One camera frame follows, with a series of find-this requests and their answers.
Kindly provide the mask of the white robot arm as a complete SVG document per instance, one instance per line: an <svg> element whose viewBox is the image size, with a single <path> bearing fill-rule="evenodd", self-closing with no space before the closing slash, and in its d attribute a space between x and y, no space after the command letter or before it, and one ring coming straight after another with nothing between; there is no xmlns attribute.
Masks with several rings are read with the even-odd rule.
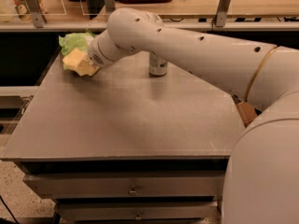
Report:
<svg viewBox="0 0 299 224"><path fill-rule="evenodd" d="M299 56L295 49L166 28L154 15L119 8L90 42L104 68L149 51L262 110L227 164L222 224L299 224Z"/></svg>

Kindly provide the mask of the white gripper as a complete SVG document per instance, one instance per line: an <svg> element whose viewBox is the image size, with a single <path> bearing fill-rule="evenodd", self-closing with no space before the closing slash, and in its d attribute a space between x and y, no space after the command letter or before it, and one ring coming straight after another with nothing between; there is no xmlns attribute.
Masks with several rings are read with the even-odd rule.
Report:
<svg viewBox="0 0 299 224"><path fill-rule="evenodd" d="M75 71L81 77L92 77L99 71L100 67L108 67L121 58L121 52L108 34L108 31L104 31L91 42L88 47L88 55L91 59L87 57L81 60L75 67Z"/></svg>

